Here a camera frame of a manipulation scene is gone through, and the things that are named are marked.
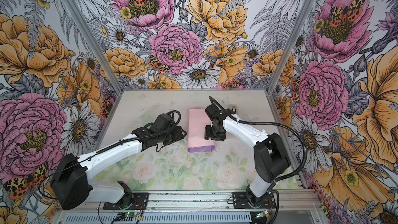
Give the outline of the purple wrapping paper sheet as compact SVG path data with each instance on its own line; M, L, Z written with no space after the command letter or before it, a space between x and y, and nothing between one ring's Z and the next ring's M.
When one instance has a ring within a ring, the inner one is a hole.
M215 149L213 140L205 139L205 128L210 119L204 108L191 108L188 111L188 152L212 152Z

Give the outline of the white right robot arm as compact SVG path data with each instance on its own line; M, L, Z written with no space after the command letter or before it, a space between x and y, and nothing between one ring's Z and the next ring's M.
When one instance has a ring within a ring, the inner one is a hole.
M243 124L230 109L222 111L215 104L206 107L205 113L211 121L205 127L206 140L223 142L227 133L231 133L252 148L257 175L247 188L247 199L251 204L259 203L270 195L276 185L276 178L291 166L281 136Z

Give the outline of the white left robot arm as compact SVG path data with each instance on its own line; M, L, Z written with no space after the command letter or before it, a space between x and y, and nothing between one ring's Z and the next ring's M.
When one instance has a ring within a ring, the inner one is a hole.
M180 121L181 113L170 111L102 149L79 156L72 153L65 155L50 181L62 210L72 210L88 202L109 203L120 209L130 208L134 197L125 182L96 183L93 179L122 159L151 147L160 151L167 145L183 140L187 132L179 126Z

